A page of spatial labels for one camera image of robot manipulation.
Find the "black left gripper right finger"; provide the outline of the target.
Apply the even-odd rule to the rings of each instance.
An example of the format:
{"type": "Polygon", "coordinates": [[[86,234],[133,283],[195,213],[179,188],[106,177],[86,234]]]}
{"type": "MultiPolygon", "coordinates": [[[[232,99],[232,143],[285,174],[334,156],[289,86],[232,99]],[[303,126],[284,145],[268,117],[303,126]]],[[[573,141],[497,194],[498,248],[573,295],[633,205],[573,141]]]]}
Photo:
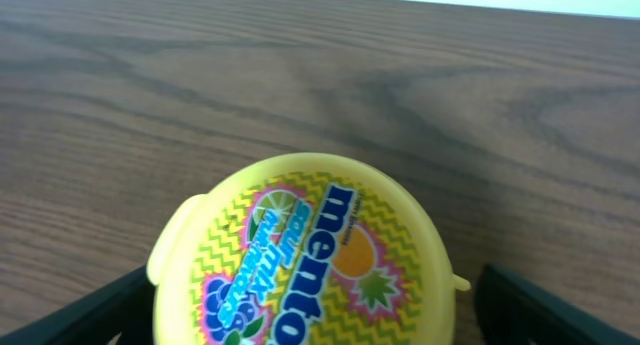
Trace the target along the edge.
{"type": "Polygon", "coordinates": [[[474,311],[487,345],[639,345],[639,340],[506,268],[487,264],[474,311]]]}

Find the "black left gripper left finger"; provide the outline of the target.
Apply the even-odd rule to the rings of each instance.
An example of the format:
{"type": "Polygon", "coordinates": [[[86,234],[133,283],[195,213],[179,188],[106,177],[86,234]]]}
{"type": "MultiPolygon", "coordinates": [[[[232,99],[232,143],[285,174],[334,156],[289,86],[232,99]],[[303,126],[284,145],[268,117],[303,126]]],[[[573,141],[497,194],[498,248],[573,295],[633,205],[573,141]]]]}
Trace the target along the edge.
{"type": "Polygon", "coordinates": [[[1,337],[3,345],[152,344],[155,287],[144,266],[1,337]]]}

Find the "yellow candy canister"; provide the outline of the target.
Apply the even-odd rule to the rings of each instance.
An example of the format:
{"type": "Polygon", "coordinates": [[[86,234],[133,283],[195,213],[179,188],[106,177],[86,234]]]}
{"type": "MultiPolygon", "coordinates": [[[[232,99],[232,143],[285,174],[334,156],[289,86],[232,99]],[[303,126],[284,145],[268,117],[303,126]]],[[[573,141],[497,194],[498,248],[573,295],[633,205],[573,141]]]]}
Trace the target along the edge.
{"type": "Polygon", "coordinates": [[[157,344],[449,344],[470,289],[404,187],[321,153],[260,161],[183,202],[147,276],[157,344]]]}

